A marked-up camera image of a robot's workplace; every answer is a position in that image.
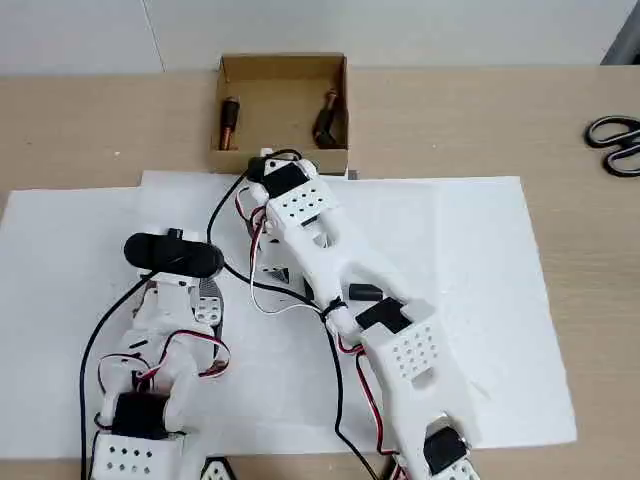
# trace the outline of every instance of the black cable tie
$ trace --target black cable tie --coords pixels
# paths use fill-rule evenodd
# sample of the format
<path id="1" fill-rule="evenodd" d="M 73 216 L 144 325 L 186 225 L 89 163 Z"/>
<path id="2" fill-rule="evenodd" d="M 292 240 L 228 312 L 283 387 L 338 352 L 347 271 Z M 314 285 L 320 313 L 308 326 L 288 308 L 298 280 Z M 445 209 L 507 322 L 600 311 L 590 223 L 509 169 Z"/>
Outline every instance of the black cable tie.
<path id="1" fill-rule="evenodd" d="M 336 297 L 329 302 L 329 306 L 322 311 L 322 317 L 327 318 L 331 312 L 338 308 L 347 308 L 347 304 L 342 301 L 340 297 Z"/>

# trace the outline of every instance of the scissors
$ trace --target scissors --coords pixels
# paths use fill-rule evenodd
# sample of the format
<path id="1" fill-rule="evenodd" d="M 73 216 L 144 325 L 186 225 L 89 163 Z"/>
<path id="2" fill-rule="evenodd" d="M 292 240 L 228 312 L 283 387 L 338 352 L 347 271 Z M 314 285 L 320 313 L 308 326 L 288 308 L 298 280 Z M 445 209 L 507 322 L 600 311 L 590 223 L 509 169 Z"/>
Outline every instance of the scissors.
<path id="1" fill-rule="evenodd" d="M 626 127 L 627 131 L 599 139 L 595 133 L 603 125 L 619 125 Z M 624 115 L 608 115 L 598 118 L 585 129 L 584 141 L 591 148 L 620 147 L 605 155 L 602 159 L 602 167 L 610 175 L 615 175 L 616 177 L 640 176 L 640 167 L 622 168 L 616 164 L 622 158 L 630 157 L 636 153 L 640 154 L 640 120 L 637 118 Z"/>

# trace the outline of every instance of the white wall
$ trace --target white wall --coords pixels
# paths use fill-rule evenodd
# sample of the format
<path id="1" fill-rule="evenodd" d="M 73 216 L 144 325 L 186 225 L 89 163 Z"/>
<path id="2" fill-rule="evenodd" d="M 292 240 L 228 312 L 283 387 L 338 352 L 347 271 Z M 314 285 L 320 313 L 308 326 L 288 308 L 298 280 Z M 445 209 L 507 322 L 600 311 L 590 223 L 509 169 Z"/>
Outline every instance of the white wall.
<path id="1" fill-rule="evenodd" d="M 0 73 L 154 71 L 139 0 L 0 0 Z"/>
<path id="2" fill-rule="evenodd" d="M 598 64 L 635 3 L 0 0 L 0 73 L 210 69 L 241 51 L 344 51 L 356 65 Z"/>

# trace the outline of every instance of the cardboard box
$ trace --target cardboard box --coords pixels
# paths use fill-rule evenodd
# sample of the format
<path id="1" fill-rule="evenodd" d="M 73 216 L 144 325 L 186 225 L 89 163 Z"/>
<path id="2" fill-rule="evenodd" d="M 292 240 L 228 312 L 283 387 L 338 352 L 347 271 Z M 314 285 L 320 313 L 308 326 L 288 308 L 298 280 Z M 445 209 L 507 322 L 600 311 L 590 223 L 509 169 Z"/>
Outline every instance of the cardboard box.
<path id="1" fill-rule="evenodd" d="M 342 54 L 223 55 L 220 60 L 212 168 L 242 173 L 263 147 L 295 148 L 321 173 L 343 174 L 348 163 L 347 60 Z M 331 133 L 341 148 L 321 150 L 312 130 L 327 91 L 338 92 Z M 219 150 L 222 102 L 240 102 L 231 150 Z"/>

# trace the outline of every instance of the wooden table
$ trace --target wooden table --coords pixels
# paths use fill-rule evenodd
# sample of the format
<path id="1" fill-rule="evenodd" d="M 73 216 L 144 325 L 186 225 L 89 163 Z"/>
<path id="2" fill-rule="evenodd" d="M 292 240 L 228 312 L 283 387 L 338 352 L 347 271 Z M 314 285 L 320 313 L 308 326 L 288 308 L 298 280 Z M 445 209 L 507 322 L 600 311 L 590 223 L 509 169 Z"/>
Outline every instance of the wooden table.
<path id="1" fill-rule="evenodd" d="M 640 180 L 606 175 L 602 152 L 580 134 L 600 115 L 640 115 L 640 69 L 352 70 L 349 82 L 351 159 L 362 177 L 522 177 L 579 440 L 477 452 L 483 478 L 635 478 Z M 207 170 L 214 85 L 208 73 L 0 79 L 0 191 Z M 367 478 L 348 455 L 232 463 L 240 480 Z M 77 477 L 75 460 L 0 462 L 3 479 Z"/>

